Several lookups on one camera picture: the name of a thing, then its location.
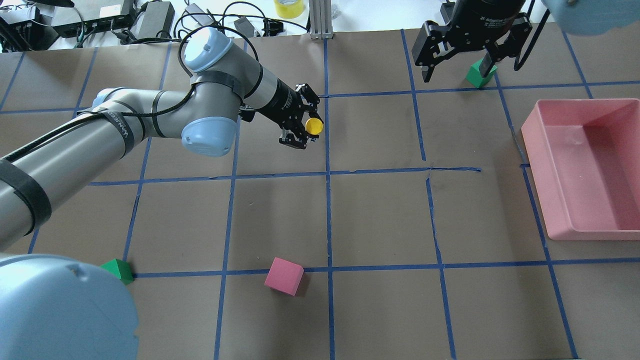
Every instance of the pink bin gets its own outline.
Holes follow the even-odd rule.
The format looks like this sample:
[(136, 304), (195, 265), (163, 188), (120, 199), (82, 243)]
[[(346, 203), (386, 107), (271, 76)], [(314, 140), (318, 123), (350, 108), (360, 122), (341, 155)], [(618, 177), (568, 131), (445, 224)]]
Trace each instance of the pink bin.
[(640, 100), (540, 100), (522, 126), (553, 240), (640, 240)]

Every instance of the green cube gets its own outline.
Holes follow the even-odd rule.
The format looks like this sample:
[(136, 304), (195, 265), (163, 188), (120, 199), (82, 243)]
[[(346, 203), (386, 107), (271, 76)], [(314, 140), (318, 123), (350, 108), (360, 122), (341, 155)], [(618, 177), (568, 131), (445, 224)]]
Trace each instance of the green cube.
[(113, 259), (108, 263), (104, 263), (100, 267), (115, 275), (125, 285), (133, 282), (133, 274), (131, 273), (131, 268), (126, 261)]
[(482, 59), (475, 62), (473, 65), (471, 65), (471, 68), (469, 68), (469, 72), (467, 73), (467, 81), (470, 82), (471, 85), (475, 86), (476, 88), (481, 88), (485, 86), (489, 81), (491, 81), (491, 78), (495, 74), (495, 71), (498, 70), (498, 67), (494, 65), (491, 68), (491, 71), (489, 71), (489, 75), (487, 75), (486, 78), (483, 78), (482, 75), (480, 75), (481, 63), (482, 63)]

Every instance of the yellow object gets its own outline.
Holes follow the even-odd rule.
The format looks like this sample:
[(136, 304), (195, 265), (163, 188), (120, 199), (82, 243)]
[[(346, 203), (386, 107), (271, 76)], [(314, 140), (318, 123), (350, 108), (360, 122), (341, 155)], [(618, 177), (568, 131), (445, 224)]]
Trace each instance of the yellow object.
[(324, 124), (322, 123), (322, 120), (317, 117), (309, 118), (305, 123), (305, 130), (307, 130), (311, 135), (318, 135), (319, 133), (322, 133), (323, 128)]
[(293, 19), (299, 17), (305, 9), (302, 0), (273, 0), (276, 5), (276, 13), (283, 19)]

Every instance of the white label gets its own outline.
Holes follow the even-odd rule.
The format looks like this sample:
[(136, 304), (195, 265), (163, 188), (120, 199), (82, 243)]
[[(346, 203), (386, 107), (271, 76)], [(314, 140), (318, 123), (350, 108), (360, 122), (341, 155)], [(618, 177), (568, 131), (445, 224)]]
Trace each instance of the white label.
[(119, 16), (122, 11), (122, 5), (109, 5), (100, 8), (100, 17)]

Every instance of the blue joint cap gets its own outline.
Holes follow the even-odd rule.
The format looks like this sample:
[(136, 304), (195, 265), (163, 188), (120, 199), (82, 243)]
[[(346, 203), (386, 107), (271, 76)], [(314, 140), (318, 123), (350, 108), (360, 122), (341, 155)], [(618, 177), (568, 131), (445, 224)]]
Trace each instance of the blue joint cap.
[(204, 117), (190, 122), (182, 130), (182, 146), (206, 156), (223, 156), (231, 151), (237, 124), (226, 117)]
[(195, 72), (203, 72), (222, 58), (233, 41), (214, 28), (202, 28), (189, 39), (184, 50), (184, 63)]
[(111, 95), (113, 92), (116, 92), (117, 90), (120, 90), (120, 89), (126, 89), (126, 88), (119, 87), (119, 88), (107, 88), (107, 89), (100, 90), (98, 95), (96, 95), (95, 99), (93, 100), (91, 107), (95, 108), (96, 106), (102, 104), (107, 99), (107, 96)]

